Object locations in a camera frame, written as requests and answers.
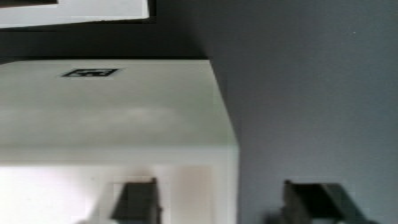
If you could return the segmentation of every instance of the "white box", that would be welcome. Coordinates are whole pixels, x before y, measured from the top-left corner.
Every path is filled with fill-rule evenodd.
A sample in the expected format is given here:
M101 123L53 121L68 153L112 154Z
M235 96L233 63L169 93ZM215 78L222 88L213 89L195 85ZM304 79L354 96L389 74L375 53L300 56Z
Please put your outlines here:
M62 77L76 69L119 71ZM0 66L7 224L112 223L112 200L103 203L101 195L140 177L158 178L165 224L233 224L236 176L238 145L210 61L48 60Z

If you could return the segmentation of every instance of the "black logo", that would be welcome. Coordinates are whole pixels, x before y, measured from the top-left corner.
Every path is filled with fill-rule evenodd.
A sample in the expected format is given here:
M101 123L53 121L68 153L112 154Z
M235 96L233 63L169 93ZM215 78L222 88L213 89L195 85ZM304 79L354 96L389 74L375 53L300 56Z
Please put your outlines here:
M119 69L76 69L62 77L107 77Z

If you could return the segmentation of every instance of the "dark background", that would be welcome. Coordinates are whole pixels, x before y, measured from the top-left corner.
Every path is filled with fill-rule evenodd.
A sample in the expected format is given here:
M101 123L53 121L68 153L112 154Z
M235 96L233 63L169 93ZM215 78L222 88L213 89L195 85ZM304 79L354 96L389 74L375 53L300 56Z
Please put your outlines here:
M398 1L158 0L155 24L0 32L25 57L211 59L242 146L240 224L272 220L283 180L339 182L398 220Z

